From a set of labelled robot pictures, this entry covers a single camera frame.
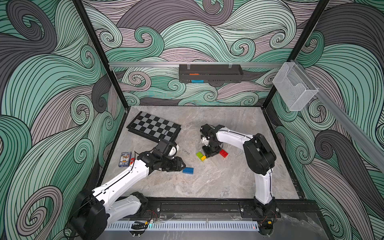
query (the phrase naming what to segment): black and gray checkered board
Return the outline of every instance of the black and gray checkered board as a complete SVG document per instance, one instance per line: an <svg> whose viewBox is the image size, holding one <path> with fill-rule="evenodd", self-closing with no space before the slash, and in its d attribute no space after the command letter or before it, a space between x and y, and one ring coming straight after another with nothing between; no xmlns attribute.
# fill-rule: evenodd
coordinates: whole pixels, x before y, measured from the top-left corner
<svg viewBox="0 0 384 240"><path fill-rule="evenodd" d="M159 139L174 142L181 130L181 126L176 123L142 111L139 112L127 128L128 131L154 142L159 142Z"/></svg>

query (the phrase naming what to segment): marble table surface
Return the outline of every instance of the marble table surface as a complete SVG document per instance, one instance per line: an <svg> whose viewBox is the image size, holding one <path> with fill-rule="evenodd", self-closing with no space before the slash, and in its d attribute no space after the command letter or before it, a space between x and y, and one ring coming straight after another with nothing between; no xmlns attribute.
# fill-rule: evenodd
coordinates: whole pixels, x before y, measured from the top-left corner
<svg viewBox="0 0 384 240"><path fill-rule="evenodd" d="M214 126L221 124L241 133L263 134L277 156L272 175L273 195L277 199L298 199L272 133L261 108L258 107L133 106L118 139L103 183L125 169L118 166L122 152L141 153L156 146L155 142L131 133L126 128L140 111L181 125L181 131L176 139L176 143L180 146L177 156L184 160L187 167L194 168L194 174L154 171L134 184L124 196L139 191L148 197L253 198L255 178L247 165L243 150L224 143L223 149L229 153L226 158L218 154L202 162L195 155L198 151L203 152L199 130L201 125L208 123Z"/></svg>

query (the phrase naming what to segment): blue lego brick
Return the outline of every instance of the blue lego brick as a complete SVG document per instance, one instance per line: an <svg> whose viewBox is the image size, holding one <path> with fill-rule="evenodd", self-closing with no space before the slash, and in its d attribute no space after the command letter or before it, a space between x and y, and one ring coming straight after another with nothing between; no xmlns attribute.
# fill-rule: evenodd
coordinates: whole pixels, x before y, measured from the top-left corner
<svg viewBox="0 0 384 240"><path fill-rule="evenodd" d="M193 168L192 167L186 167L186 168L184 168L183 173L193 174Z"/></svg>

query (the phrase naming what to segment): swirl pattern wallpaper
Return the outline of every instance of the swirl pattern wallpaper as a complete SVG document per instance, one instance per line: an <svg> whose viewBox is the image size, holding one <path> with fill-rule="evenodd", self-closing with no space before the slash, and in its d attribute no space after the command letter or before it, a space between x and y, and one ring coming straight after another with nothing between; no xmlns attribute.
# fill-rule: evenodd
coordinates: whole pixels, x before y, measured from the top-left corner
<svg viewBox="0 0 384 240"><path fill-rule="evenodd" d="M384 151L383 11L384 1L328 8L297 60ZM319 99L294 112L276 93L267 113L335 239L384 239L384 173Z"/></svg>
<svg viewBox="0 0 384 240"><path fill-rule="evenodd" d="M62 239L124 108L71 0L0 1L1 239Z"/></svg>
<svg viewBox="0 0 384 240"><path fill-rule="evenodd" d="M350 0L332 0L329 7ZM284 62L317 0L83 0L109 61ZM115 68L130 105L260 106L278 69L179 83L177 68Z"/></svg>

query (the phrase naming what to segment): aluminum rail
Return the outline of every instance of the aluminum rail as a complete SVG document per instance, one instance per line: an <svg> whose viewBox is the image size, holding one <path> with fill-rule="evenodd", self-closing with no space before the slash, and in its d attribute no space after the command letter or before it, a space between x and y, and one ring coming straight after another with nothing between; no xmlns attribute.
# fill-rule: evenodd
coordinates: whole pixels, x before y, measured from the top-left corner
<svg viewBox="0 0 384 240"><path fill-rule="evenodd" d="M252 62L155 62L155 61L116 61L109 62L111 68L178 68L180 64L240 64L242 68L280 68L283 63L252 63Z"/></svg>
<svg viewBox="0 0 384 240"><path fill-rule="evenodd" d="M295 60L291 62L296 63L301 70L306 73L304 68ZM352 118L344 112L336 103L329 97L323 89L319 89L315 95L325 106L326 109L336 118L336 120L344 127L348 134L356 141L361 149L368 155L368 157L376 164L377 168L384 172L384 151L376 145L372 139L352 120Z"/></svg>

